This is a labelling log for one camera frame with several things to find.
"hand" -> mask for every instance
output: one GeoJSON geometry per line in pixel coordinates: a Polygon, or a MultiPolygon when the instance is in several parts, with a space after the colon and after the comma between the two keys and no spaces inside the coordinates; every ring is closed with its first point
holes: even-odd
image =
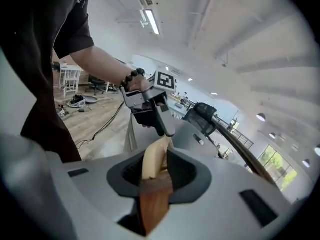
{"type": "Polygon", "coordinates": [[[134,77],[133,80],[128,83],[128,89],[130,92],[137,90],[144,92],[150,87],[151,83],[140,74],[134,77]]]}

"black slot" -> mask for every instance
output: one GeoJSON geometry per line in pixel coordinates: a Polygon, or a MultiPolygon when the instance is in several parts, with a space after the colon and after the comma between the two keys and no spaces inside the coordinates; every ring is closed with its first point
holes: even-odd
{"type": "Polygon", "coordinates": [[[85,168],[81,168],[81,169],[76,169],[76,170],[72,170],[72,171],[68,171],[69,176],[72,177],[76,177],[82,174],[86,174],[89,171],[85,168]]]}
{"type": "Polygon", "coordinates": [[[239,194],[262,228],[278,217],[254,190],[246,190],[239,194]]]}

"person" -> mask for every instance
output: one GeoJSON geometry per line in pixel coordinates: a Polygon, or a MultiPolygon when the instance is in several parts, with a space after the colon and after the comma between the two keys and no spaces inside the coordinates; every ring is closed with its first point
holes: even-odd
{"type": "MultiPolygon", "coordinates": [[[[54,101],[52,55],[70,55],[83,70],[117,86],[132,70],[95,46],[90,36],[89,0],[10,0],[3,12],[1,48],[11,67],[37,101],[21,131],[63,163],[81,161],[78,149],[54,101]]],[[[141,75],[128,84],[143,91],[150,83],[141,75]]]]}

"ceiling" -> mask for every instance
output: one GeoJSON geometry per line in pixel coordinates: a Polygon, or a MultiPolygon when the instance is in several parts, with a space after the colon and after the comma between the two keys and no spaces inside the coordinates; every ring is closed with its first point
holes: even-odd
{"type": "MultiPolygon", "coordinates": [[[[154,11],[159,36],[150,24],[142,28],[139,21],[132,22],[137,13],[128,1],[108,0],[119,12],[116,21],[136,28],[145,44],[205,61],[205,67],[193,71],[171,65],[191,76],[194,85],[210,93],[213,82],[208,79],[224,73],[214,83],[219,95],[233,103],[241,98],[242,106],[236,106],[248,115],[254,111],[252,120],[253,114],[265,113],[268,128],[261,131],[266,136],[273,129],[310,147],[320,144],[319,48],[290,0],[152,2],[145,8],[154,11]],[[240,86],[247,92],[237,91],[240,86]]],[[[169,65],[163,56],[152,59],[169,65]]]]}

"wooden floor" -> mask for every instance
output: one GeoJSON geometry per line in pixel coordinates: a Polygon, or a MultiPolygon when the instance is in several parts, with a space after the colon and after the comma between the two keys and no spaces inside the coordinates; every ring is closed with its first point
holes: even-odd
{"type": "MultiPolygon", "coordinates": [[[[97,95],[98,102],[90,104],[85,112],[79,112],[77,108],[65,108],[70,113],[62,118],[69,129],[76,144],[83,140],[91,140],[116,113],[123,102],[122,94],[108,93],[97,95]]],[[[124,149],[128,123],[131,111],[124,105],[111,125],[99,133],[94,140],[84,143],[79,149],[83,160],[98,159],[121,154],[124,149]]]]}

